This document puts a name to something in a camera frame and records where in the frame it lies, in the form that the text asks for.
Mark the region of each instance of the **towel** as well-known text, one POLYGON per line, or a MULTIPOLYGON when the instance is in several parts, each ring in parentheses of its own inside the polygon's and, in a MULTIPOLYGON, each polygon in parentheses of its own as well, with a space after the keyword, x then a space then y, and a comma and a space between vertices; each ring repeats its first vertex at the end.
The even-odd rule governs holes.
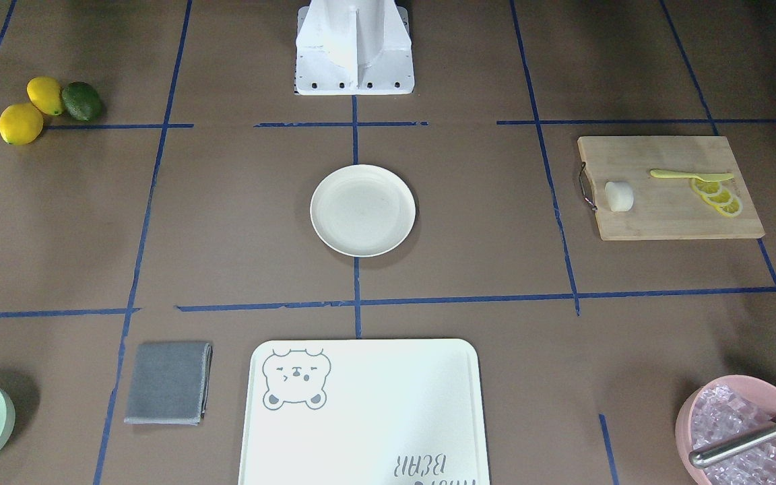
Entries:
POLYGON ((160 342, 136 349, 129 424, 199 424, 209 393, 209 342, 160 342))

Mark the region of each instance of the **pink bowl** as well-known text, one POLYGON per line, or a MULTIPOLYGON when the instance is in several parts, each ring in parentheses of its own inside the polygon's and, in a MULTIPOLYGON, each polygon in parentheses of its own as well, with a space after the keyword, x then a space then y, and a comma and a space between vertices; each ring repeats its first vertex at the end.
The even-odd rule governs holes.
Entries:
POLYGON ((776 387, 772 386, 766 381, 761 381, 755 377, 748 377, 748 375, 726 375, 726 377, 720 377, 715 379, 711 383, 702 387, 697 392, 693 393, 690 398, 684 402, 681 406, 681 410, 678 412, 678 418, 675 420, 675 444, 678 448, 678 455, 681 457, 681 462, 684 467, 687 468, 687 472, 693 477, 693 480, 699 485, 711 485, 708 477, 705 476, 705 472, 696 467, 687 460, 687 455, 693 449, 693 437, 690 435, 690 423, 693 422, 693 410, 696 408, 697 398, 703 390, 715 387, 720 384, 726 384, 736 393, 739 393, 742 398, 747 399, 757 405, 763 411, 768 414, 776 414, 776 387))

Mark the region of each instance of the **white plate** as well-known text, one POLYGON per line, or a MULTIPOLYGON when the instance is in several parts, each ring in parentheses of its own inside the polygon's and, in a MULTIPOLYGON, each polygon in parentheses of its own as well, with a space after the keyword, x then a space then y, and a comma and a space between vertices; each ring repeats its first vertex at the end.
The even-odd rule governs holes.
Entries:
POLYGON ((397 248, 415 222, 415 199, 381 166, 345 166, 327 176, 311 199, 313 229, 349 257, 378 257, 397 248))
POLYGON ((489 485, 478 355, 459 339, 259 345, 238 483, 489 485))

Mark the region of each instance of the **bear face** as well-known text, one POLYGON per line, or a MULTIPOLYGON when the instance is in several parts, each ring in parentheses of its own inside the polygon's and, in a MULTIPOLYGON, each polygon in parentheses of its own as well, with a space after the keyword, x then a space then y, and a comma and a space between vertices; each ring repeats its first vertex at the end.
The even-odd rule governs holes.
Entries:
POLYGON ((280 409, 284 403, 304 402, 310 409, 325 406, 325 380, 331 372, 331 361, 321 350, 290 350, 272 352, 262 364, 262 374, 268 391, 262 398, 266 408, 280 409))

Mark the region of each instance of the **cutting board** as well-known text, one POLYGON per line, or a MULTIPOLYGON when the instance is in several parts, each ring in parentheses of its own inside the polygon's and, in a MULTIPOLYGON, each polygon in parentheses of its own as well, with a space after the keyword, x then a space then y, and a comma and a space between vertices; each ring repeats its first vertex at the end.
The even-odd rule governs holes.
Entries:
POLYGON ((478 355, 459 339, 253 351, 239 485, 489 485, 478 355))
POLYGON ((735 239, 763 237, 763 223, 725 136, 582 136, 579 156, 591 182, 597 229, 603 240, 735 239), (652 168, 735 175, 723 186, 741 197, 735 218, 715 211, 690 189, 689 179, 655 179, 652 168), (634 206, 613 212, 604 185, 626 181, 634 206))

